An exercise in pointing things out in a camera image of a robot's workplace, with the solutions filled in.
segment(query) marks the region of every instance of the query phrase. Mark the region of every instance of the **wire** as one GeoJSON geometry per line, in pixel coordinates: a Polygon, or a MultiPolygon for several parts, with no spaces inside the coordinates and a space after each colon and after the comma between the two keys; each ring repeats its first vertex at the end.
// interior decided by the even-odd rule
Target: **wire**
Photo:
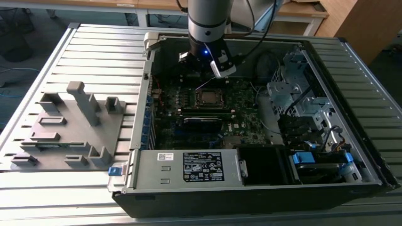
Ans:
{"type": "Polygon", "coordinates": [[[336,150],[337,152],[340,151],[340,148],[345,145],[347,140],[345,137],[343,136],[341,133],[339,133],[339,136],[343,138],[341,142],[337,144],[337,146],[335,147],[333,151],[336,150]]]}
{"type": "Polygon", "coordinates": [[[196,90],[198,90],[201,87],[204,87],[216,77],[213,77],[205,84],[202,84],[196,90]]]}
{"type": "Polygon", "coordinates": [[[5,95],[5,94],[0,94],[0,97],[11,97],[11,98],[19,98],[19,97],[23,97],[25,95],[22,96],[9,96],[9,95],[5,95]]]}
{"type": "Polygon", "coordinates": [[[248,36],[253,33],[254,31],[254,28],[256,28],[256,18],[254,18],[254,11],[253,11],[253,8],[252,8],[252,5],[250,5],[250,1],[246,0],[246,3],[248,3],[248,6],[249,6],[249,9],[250,9],[250,12],[252,12],[252,18],[253,18],[253,27],[250,28],[250,31],[248,33],[244,33],[244,34],[228,34],[225,37],[226,38],[238,38],[238,37],[244,37],[244,36],[248,36]]]}
{"type": "Polygon", "coordinates": [[[182,6],[180,0],[177,0],[177,4],[178,4],[178,6],[180,6],[180,8],[181,8],[181,11],[182,11],[184,13],[189,13],[189,8],[185,8],[185,7],[182,6]]]}
{"type": "Polygon", "coordinates": [[[256,89],[256,87],[254,87],[254,85],[253,85],[253,82],[250,82],[250,85],[252,85],[254,91],[258,92],[257,89],[256,89]]]}
{"type": "Polygon", "coordinates": [[[160,80],[158,80],[158,78],[154,75],[153,75],[153,78],[156,79],[157,86],[158,86],[158,89],[160,89],[160,92],[161,92],[161,93],[158,93],[158,98],[160,98],[161,106],[164,106],[164,102],[162,102],[162,99],[161,99],[162,89],[161,89],[160,80]]]}
{"type": "Polygon", "coordinates": [[[29,67],[17,67],[17,68],[7,68],[5,71],[2,71],[0,73],[3,72],[9,72],[11,70],[29,70],[29,71],[37,71],[37,72],[41,72],[41,70],[35,69],[35,68],[29,68],[29,67]]]}
{"type": "Polygon", "coordinates": [[[327,145],[328,145],[328,141],[329,141],[329,136],[331,136],[333,130],[335,130],[335,129],[339,129],[339,128],[340,128],[340,126],[335,125],[335,126],[329,129],[328,134],[327,134],[325,139],[324,139],[324,142],[323,142],[321,152],[324,152],[325,149],[327,149],[327,145]]]}
{"type": "Polygon", "coordinates": [[[260,91],[262,90],[264,87],[261,87],[257,91],[257,95],[256,95],[256,104],[257,104],[257,98],[258,98],[258,94],[260,94],[260,91]]]}
{"type": "Polygon", "coordinates": [[[274,6],[273,6],[273,13],[272,13],[272,18],[270,18],[270,22],[269,22],[269,26],[266,28],[265,34],[258,42],[258,44],[254,46],[254,48],[250,50],[250,52],[246,54],[246,58],[252,55],[252,53],[257,50],[257,48],[260,47],[260,45],[264,43],[265,37],[269,34],[269,30],[272,29],[273,26],[273,21],[274,21],[274,16],[276,16],[276,10],[277,10],[277,0],[274,1],[274,6]]]}
{"type": "Polygon", "coordinates": [[[309,86],[309,88],[304,91],[304,93],[300,95],[300,97],[296,99],[296,101],[292,103],[292,105],[288,107],[286,111],[285,111],[285,115],[288,115],[290,109],[300,103],[300,101],[304,99],[304,97],[308,95],[308,93],[312,90],[312,86],[309,86]]]}
{"type": "Polygon", "coordinates": [[[254,79],[257,79],[260,76],[258,76],[258,66],[260,64],[262,64],[264,62],[261,62],[261,59],[264,58],[264,56],[274,56],[276,60],[277,60],[277,69],[274,71],[274,76],[277,73],[281,72],[281,60],[280,60],[280,57],[278,55],[270,51],[269,49],[265,49],[256,57],[254,59],[254,66],[253,66],[253,76],[254,76],[254,79]]]}
{"type": "Polygon", "coordinates": [[[265,126],[265,128],[270,131],[270,132],[273,132],[273,133],[276,133],[276,134],[280,134],[280,135],[282,135],[282,133],[280,133],[280,132],[276,132],[274,130],[272,130],[266,125],[265,125],[265,123],[264,123],[264,121],[262,120],[260,120],[261,121],[261,123],[262,123],[262,125],[265,126]]]}

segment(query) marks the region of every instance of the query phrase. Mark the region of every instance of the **wooden table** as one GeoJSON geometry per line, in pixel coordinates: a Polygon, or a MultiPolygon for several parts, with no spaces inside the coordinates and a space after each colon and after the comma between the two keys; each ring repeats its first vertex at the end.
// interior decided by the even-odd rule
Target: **wooden table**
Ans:
{"type": "MultiPolygon", "coordinates": [[[[149,15],[185,15],[176,0],[0,0],[0,6],[98,12],[136,13],[141,27],[149,27],[149,15]]],[[[328,12],[316,10],[310,3],[290,2],[281,7],[276,21],[309,24],[304,35],[314,35],[328,12]]]]}

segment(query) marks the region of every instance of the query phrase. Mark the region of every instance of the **white cable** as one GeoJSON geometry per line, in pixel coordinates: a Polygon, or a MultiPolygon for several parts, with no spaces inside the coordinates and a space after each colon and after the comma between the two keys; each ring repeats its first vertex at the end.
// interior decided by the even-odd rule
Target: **white cable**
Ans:
{"type": "Polygon", "coordinates": [[[261,121],[262,125],[265,126],[265,128],[266,128],[270,132],[282,135],[282,133],[278,133],[278,132],[276,132],[274,130],[272,130],[272,129],[265,125],[265,123],[264,123],[262,120],[260,120],[260,121],[261,121]]]}
{"type": "Polygon", "coordinates": [[[202,84],[196,90],[198,90],[201,87],[204,87],[214,78],[217,78],[217,77],[213,77],[210,80],[208,80],[208,82],[205,84],[202,84]]]}
{"type": "Polygon", "coordinates": [[[253,82],[250,82],[250,85],[252,85],[254,91],[258,92],[257,89],[256,89],[256,87],[254,87],[254,85],[253,85],[253,82]]]}

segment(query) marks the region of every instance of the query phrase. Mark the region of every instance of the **table leg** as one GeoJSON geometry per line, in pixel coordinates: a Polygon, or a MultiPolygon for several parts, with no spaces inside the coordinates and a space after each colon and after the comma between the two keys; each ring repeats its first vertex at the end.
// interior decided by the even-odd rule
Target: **table leg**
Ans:
{"type": "Polygon", "coordinates": [[[47,9],[46,12],[49,13],[50,15],[50,18],[57,18],[57,10],[55,9],[47,9]]]}
{"type": "Polygon", "coordinates": [[[320,18],[320,17],[316,17],[312,20],[312,22],[309,23],[309,26],[305,30],[305,33],[304,33],[305,36],[314,36],[316,35],[316,32],[320,28],[323,20],[324,20],[324,18],[320,18]]]}
{"type": "Polygon", "coordinates": [[[149,27],[149,12],[146,9],[137,9],[138,12],[138,23],[141,27],[149,27]]]}

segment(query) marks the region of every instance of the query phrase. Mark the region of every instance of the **barcode sticker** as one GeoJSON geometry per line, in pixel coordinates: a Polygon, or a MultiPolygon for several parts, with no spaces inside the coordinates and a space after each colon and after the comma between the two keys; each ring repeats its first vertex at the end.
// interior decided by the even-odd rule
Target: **barcode sticker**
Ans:
{"type": "Polygon", "coordinates": [[[158,153],[158,161],[174,161],[174,153],[158,153]]]}
{"type": "Polygon", "coordinates": [[[117,5],[124,7],[134,7],[134,4],[117,4],[117,5]]]}

